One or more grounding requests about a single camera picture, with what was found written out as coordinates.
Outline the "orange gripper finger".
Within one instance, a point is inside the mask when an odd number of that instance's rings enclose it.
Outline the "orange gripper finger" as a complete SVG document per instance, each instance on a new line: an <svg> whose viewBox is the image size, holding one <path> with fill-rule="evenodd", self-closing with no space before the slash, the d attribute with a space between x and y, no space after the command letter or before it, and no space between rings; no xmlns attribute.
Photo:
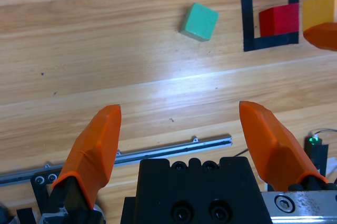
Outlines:
<svg viewBox="0 0 337 224"><path fill-rule="evenodd" d="M276 191L313 178L328 183L304 152L296 137L264 106L239 103L246 144L260 178Z"/></svg>
<svg viewBox="0 0 337 224"><path fill-rule="evenodd" d="M337 51L336 22L322 23L303 32L304 38L313 46L329 51Z"/></svg>
<svg viewBox="0 0 337 224"><path fill-rule="evenodd" d="M42 212L42 223L105 223L94 209L111 177L122 122L121 107L101 109L77 137Z"/></svg>

